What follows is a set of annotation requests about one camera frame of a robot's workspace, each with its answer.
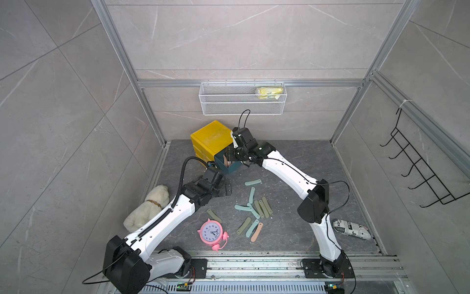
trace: stuffed dog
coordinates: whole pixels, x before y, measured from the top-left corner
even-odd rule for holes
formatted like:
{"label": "stuffed dog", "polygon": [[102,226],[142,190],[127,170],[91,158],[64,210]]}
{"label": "stuffed dog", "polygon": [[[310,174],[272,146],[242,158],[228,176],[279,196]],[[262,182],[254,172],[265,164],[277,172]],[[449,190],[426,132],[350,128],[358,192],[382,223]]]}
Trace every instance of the stuffed dog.
{"label": "stuffed dog", "polygon": [[168,187],[159,185],[145,197],[144,203],[129,214],[124,220],[124,226],[129,232],[135,232],[155,217],[162,208],[170,203]]}

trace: metal vent grille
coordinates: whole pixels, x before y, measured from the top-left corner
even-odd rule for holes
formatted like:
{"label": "metal vent grille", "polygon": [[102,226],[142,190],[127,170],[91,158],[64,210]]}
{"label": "metal vent grille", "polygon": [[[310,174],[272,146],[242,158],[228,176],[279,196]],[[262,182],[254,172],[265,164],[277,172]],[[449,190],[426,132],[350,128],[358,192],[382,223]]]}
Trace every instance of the metal vent grille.
{"label": "metal vent grille", "polygon": [[[283,92],[260,98],[259,87],[281,87]],[[201,83],[199,100],[204,115],[282,114],[287,92],[280,82],[206,82]]]}
{"label": "metal vent grille", "polygon": [[[169,282],[165,290],[170,294],[324,294],[325,283],[315,281],[266,281],[266,282],[217,282],[196,281],[188,292],[176,291],[178,282]],[[140,294],[164,293],[162,290],[145,286]]]}

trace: white robotic arm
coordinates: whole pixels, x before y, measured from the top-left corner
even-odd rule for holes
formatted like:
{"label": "white robotic arm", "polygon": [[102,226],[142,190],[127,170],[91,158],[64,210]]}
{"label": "white robotic arm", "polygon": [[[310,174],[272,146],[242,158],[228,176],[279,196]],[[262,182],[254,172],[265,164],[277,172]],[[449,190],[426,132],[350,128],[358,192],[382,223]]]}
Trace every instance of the white robotic arm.
{"label": "white robotic arm", "polygon": [[[247,128],[234,129],[234,147],[227,147],[228,161],[250,161],[271,171],[286,182],[303,200],[298,208],[302,219],[310,223],[320,247],[323,271],[335,277],[344,264],[346,256],[337,243],[332,226],[328,226],[328,183],[305,174],[288,162],[269,143],[257,144]],[[152,254],[160,242],[184,219],[191,216],[199,207],[217,197],[223,175],[215,167],[208,167],[197,181],[182,186],[167,207],[147,224],[121,239],[112,238],[106,247],[103,263],[104,275],[124,294],[138,293],[149,280],[167,273],[184,276],[188,272],[190,255],[179,247],[165,253]]]}
{"label": "white robotic arm", "polygon": [[[279,151],[271,151],[263,160],[263,167],[286,182],[304,200],[317,185],[317,180],[288,162]],[[320,254],[334,262],[341,254],[341,246],[336,241],[335,233],[329,223],[329,215],[321,218],[321,223],[311,223],[313,233],[320,247]]]}

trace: yellow box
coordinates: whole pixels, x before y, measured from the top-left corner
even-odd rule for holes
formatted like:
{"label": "yellow box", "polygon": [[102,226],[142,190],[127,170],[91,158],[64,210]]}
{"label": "yellow box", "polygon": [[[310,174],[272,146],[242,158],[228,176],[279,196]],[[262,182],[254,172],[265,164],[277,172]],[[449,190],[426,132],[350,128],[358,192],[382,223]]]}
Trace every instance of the yellow box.
{"label": "yellow box", "polygon": [[233,142],[230,129],[216,120],[192,133],[191,141],[196,156],[206,161]]}

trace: wall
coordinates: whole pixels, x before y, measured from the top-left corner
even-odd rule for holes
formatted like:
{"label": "wall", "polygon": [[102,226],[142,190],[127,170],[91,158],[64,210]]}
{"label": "wall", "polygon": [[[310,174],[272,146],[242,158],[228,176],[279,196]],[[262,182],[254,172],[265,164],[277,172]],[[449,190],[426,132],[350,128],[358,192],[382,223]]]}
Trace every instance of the wall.
{"label": "wall", "polygon": [[423,0],[381,69],[470,152],[470,2]]}
{"label": "wall", "polygon": [[[341,119],[354,87],[288,88],[282,115],[250,115],[247,127],[259,140],[328,140]],[[204,116],[199,88],[146,88],[166,140],[189,136],[213,120],[232,129],[239,115]]]}
{"label": "wall", "polygon": [[[107,0],[139,79],[362,79],[402,1]],[[355,89],[288,88],[281,116],[252,116],[258,139],[330,139]],[[198,89],[147,88],[167,140],[213,119]]]}
{"label": "wall", "polygon": [[0,11],[0,292],[94,293],[159,144],[88,0]]}
{"label": "wall", "polygon": [[[423,1],[380,72],[412,102],[468,148],[470,21],[464,1]],[[397,254],[418,293],[467,293],[470,282],[470,195],[448,204],[437,200],[394,141],[386,147],[397,105],[374,84],[336,144],[338,153],[388,254]],[[398,129],[456,197],[470,179],[404,113]],[[408,147],[412,160],[419,157]],[[421,161],[425,177],[431,171]],[[430,180],[437,194],[445,191]]]}

